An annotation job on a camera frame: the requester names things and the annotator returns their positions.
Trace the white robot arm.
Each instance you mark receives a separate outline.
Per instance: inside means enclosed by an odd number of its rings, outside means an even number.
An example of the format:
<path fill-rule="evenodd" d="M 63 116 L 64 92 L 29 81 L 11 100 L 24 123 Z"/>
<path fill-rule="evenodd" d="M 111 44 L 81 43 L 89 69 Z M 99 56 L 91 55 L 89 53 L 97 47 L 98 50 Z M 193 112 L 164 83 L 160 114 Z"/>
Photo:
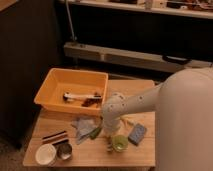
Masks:
<path fill-rule="evenodd" d="M 135 96 L 102 107 L 112 134 L 122 115 L 154 111 L 156 171 L 213 171 L 213 68 L 185 69 Z"/>

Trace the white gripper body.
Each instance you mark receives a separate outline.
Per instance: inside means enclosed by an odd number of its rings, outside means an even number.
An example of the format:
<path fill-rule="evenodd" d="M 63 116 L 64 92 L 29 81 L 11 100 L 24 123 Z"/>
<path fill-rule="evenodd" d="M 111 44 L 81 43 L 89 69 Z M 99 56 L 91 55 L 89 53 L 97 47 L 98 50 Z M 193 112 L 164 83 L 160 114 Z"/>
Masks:
<path fill-rule="evenodd" d="M 104 132 L 107 136 L 114 135 L 120 129 L 120 119 L 103 120 Z"/>

